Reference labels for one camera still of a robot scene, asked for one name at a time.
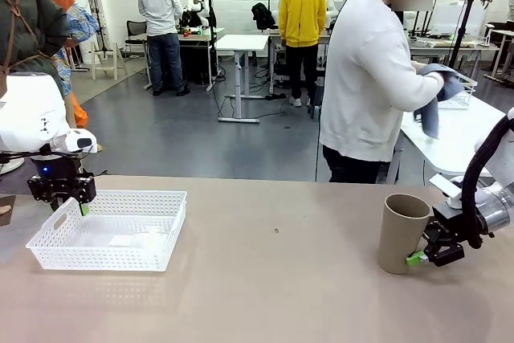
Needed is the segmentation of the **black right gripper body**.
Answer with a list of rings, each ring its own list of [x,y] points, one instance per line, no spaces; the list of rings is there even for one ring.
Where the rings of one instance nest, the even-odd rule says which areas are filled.
[[[427,224],[434,225],[434,240],[426,241],[424,253],[436,267],[444,267],[465,257],[462,242],[463,213],[450,208],[446,203],[432,207],[433,214]]]

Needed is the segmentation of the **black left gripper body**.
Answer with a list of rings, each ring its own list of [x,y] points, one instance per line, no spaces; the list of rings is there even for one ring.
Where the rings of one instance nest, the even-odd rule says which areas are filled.
[[[72,157],[31,159],[36,168],[36,175],[50,181],[57,197],[71,197],[71,180],[81,174],[80,160]]]

